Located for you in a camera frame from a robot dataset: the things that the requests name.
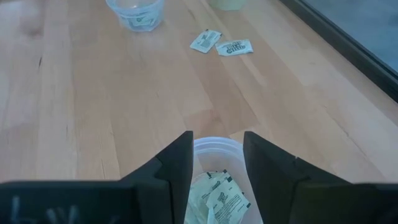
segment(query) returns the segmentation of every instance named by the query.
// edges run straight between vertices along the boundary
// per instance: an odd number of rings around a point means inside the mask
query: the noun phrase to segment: clear plastic cup
[[[119,22],[136,32],[152,31],[163,20],[164,0],[106,0]]]
[[[252,204],[244,214],[241,224],[260,224],[261,215],[249,181],[243,157],[242,144],[228,138],[207,137],[193,143],[193,173],[196,176],[209,171],[226,169]]]

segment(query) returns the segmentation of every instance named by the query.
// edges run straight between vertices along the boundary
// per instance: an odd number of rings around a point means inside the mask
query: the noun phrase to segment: condiment packet
[[[239,224],[251,204],[232,177],[228,177],[210,193],[206,205],[213,209],[217,223]]]
[[[220,186],[227,177],[229,174],[225,170],[224,172],[206,172],[195,179],[196,182],[190,188],[188,204],[199,223],[206,223],[208,219],[209,209],[206,202],[210,193]]]
[[[216,49],[219,55],[231,56],[238,54],[253,53],[250,40],[231,40],[220,44],[216,44]]]
[[[251,205],[226,170],[206,172],[194,181],[184,224],[238,224]]]
[[[190,48],[207,54],[221,36],[222,33],[207,29],[192,42]]]

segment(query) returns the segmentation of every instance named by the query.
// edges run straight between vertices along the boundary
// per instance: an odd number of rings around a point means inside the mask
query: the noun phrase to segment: wooden table
[[[118,179],[187,129],[252,130],[352,182],[397,181],[398,105],[278,0],[165,0],[152,32],[104,0],[0,4],[0,180]],[[253,54],[189,48],[205,29]]]

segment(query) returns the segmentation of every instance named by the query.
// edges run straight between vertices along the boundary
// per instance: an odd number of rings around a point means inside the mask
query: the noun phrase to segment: white packet
[[[213,209],[217,223],[223,224],[239,224],[251,206],[232,177],[210,193],[206,205]]]
[[[220,44],[216,44],[216,49],[219,55],[231,56],[238,54],[253,53],[250,40],[231,40]]]
[[[192,42],[190,48],[207,54],[221,36],[222,34],[220,32],[207,29]]]
[[[223,172],[206,172],[195,178],[196,182],[190,188],[188,204],[199,223],[206,223],[208,219],[209,209],[206,202],[210,193],[227,177],[229,174],[224,170]]]

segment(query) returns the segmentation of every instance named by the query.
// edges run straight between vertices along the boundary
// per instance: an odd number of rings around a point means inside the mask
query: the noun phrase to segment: paper packet
[[[239,224],[251,203],[232,177],[228,177],[210,193],[206,205],[213,210],[217,223]]]
[[[216,49],[219,55],[231,56],[238,54],[253,53],[250,40],[231,40],[220,44],[216,44]]]
[[[207,54],[221,36],[222,33],[207,29],[192,42],[190,48]]]

